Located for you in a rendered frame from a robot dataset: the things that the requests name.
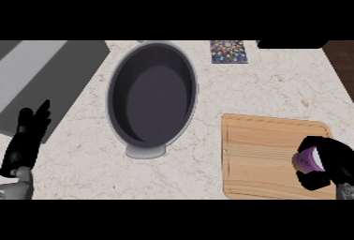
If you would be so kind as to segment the colourful patterned coaster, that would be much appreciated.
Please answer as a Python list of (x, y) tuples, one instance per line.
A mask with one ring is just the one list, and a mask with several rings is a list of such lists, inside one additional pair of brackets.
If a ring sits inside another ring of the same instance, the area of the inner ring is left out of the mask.
[(247, 64), (248, 56), (242, 40), (213, 40), (210, 42), (211, 62), (214, 64)]

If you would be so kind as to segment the dark brown wooden panel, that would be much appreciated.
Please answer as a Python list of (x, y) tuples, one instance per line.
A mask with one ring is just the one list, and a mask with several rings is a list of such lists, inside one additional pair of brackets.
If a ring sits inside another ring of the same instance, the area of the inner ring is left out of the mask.
[(354, 101), (354, 40), (329, 40), (322, 49)]

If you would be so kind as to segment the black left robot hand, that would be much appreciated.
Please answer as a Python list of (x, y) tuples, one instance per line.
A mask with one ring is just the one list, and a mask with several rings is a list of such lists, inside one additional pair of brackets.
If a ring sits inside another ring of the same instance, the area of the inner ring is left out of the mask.
[(34, 167), (42, 140), (52, 123), (51, 114), (51, 100), (43, 102), (36, 112), (32, 108), (20, 111), (17, 132), (0, 166), (3, 177), (14, 178), (15, 170)]

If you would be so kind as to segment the black appliance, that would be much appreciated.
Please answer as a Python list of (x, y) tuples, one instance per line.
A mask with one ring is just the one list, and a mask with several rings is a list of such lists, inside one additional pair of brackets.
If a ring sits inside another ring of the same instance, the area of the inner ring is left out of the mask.
[(260, 49), (319, 49), (327, 40), (259, 40)]

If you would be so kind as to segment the grey flat appliance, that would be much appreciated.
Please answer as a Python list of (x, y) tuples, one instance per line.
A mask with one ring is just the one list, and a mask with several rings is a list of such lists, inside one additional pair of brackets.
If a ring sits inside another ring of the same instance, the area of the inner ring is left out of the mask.
[(20, 110), (51, 100), (49, 140), (108, 54), (104, 40), (0, 40), (0, 134), (14, 136)]

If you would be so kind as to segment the wooden cutting board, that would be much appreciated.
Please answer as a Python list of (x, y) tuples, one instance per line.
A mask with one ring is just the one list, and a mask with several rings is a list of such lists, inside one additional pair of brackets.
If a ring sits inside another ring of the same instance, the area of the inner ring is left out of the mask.
[(223, 192), (231, 199), (334, 200), (334, 185), (307, 190), (293, 157), (307, 136), (332, 137), (319, 121), (226, 113), (222, 117)]

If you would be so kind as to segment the purple can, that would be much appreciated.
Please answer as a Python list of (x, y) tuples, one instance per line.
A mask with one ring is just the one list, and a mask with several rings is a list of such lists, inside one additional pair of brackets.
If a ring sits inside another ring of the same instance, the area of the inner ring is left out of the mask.
[(325, 171), (322, 165), (322, 158), (316, 146), (310, 147), (309, 149), (303, 150), (300, 153), (296, 154), (293, 163), (296, 170), (301, 171), (303, 173), (310, 173), (312, 171)]

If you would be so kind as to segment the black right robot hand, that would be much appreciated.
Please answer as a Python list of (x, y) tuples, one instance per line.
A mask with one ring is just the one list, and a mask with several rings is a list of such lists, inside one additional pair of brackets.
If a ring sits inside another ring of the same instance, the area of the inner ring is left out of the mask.
[(354, 186), (354, 150), (343, 142), (324, 136), (307, 136), (300, 144), (298, 153), (316, 146), (321, 154), (324, 172), (297, 171), (298, 181), (309, 190), (318, 190), (331, 183)]

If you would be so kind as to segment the grey oval pot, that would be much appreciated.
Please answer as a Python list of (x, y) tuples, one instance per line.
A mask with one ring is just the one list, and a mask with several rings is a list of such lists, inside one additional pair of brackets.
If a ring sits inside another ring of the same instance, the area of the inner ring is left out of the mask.
[(107, 93), (107, 114), (126, 155), (160, 158), (194, 116), (198, 80), (189, 56), (169, 40), (144, 40), (121, 59)]

